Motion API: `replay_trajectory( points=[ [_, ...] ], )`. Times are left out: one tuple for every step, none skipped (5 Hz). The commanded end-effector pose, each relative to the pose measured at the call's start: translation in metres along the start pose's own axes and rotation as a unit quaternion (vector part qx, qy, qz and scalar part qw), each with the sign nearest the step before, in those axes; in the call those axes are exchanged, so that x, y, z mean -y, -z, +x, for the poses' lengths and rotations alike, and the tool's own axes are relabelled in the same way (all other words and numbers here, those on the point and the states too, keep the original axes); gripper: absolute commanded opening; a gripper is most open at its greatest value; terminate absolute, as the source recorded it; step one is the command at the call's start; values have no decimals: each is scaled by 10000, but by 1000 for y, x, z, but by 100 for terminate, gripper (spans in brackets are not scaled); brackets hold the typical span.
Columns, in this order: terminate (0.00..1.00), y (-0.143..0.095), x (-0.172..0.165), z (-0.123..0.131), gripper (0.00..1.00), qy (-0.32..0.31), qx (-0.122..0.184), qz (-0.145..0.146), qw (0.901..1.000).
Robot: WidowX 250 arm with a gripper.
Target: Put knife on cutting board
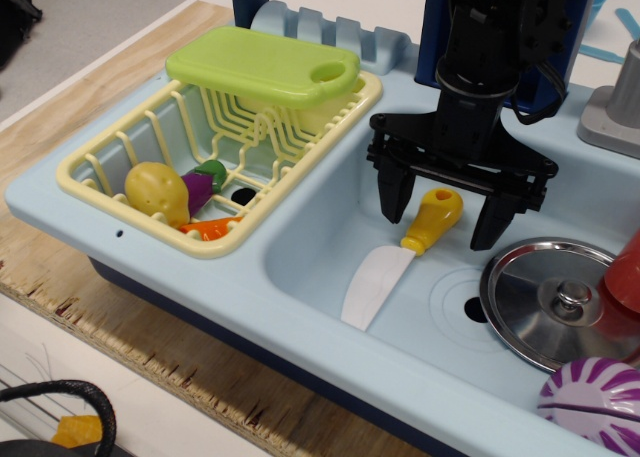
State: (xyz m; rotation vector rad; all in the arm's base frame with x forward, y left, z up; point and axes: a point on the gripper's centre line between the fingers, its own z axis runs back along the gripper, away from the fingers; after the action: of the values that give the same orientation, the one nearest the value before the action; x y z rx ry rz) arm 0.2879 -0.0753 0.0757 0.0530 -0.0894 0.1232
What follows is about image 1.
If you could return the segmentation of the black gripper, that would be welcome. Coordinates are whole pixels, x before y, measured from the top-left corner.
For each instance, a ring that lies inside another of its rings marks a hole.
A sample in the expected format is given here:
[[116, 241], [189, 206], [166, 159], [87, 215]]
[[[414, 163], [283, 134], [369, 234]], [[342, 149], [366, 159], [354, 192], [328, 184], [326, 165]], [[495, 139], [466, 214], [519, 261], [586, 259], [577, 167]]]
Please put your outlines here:
[[487, 197], [470, 242], [474, 251], [491, 249], [517, 211], [541, 208], [558, 166], [505, 129], [505, 99], [443, 89], [433, 112], [370, 118], [367, 159], [378, 171], [381, 212], [389, 222], [400, 222], [417, 175]]

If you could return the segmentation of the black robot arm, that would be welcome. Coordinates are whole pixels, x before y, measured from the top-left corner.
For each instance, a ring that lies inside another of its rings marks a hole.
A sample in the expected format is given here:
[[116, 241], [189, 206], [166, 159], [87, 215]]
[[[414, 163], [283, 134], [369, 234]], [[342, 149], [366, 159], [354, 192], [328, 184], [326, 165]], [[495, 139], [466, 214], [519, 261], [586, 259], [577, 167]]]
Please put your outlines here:
[[563, 0], [449, 0], [451, 28], [435, 79], [435, 111], [378, 113], [368, 148], [378, 172], [382, 214], [399, 222], [416, 177], [485, 198], [470, 247], [488, 250], [514, 216], [540, 209], [557, 164], [504, 128], [504, 103], [515, 104], [524, 72], [537, 68], [558, 97], [539, 113], [517, 116], [524, 125], [553, 116], [566, 85], [549, 57], [563, 50], [571, 23]]

